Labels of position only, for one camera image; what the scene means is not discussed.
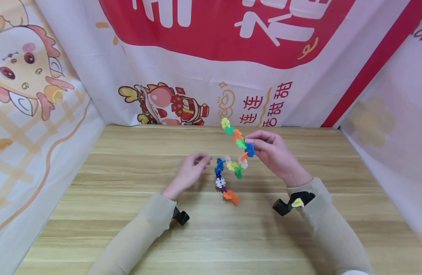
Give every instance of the chain of building blocks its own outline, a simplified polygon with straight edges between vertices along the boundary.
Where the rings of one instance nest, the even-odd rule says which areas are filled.
[[[224,199],[232,201],[234,205],[238,205],[240,199],[234,193],[234,191],[226,188],[226,180],[222,177],[222,172],[225,170],[226,164],[226,168],[233,171],[237,179],[241,179],[243,177],[242,170],[247,168],[247,159],[255,155],[255,150],[252,144],[246,143],[244,141],[240,131],[231,126],[231,123],[227,118],[222,119],[222,128],[229,136],[233,137],[234,142],[238,147],[244,149],[244,154],[239,157],[238,162],[231,161],[229,156],[225,156],[225,159],[221,159],[220,157],[217,158],[217,166],[214,168],[216,176],[215,184],[223,193]]]

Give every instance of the table surface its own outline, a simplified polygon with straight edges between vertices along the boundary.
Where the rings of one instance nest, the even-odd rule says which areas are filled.
[[[243,134],[255,128],[239,128]],[[422,274],[422,246],[342,133],[329,128],[268,128],[333,195],[376,274]],[[108,126],[17,271],[18,275],[86,274],[109,241],[195,152],[242,153],[220,127]],[[325,274],[300,215],[272,209],[286,187],[258,158],[238,180],[234,206],[215,188],[213,169],[178,199],[191,219],[173,225],[131,274]]]

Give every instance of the left hand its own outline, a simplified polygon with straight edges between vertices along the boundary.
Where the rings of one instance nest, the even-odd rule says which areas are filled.
[[[162,196],[175,201],[186,189],[196,183],[203,170],[211,164],[208,154],[191,154],[182,160],[177,174],[172,182],[161,192]]]

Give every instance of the red stripe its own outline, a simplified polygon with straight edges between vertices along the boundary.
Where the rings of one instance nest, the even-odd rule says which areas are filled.
[[[422,0],[411,0],[321,127],[333,127],[422,20]]]

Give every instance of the backdrop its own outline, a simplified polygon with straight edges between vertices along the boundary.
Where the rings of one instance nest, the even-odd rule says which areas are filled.
[[[341,129],[422,241],[422,22]]]
[[[103,128],[35,3],[0,1],[0,275],[15,273]]]
[[[37,0],[107,122],[313,127],[347,110],[420,2]]]

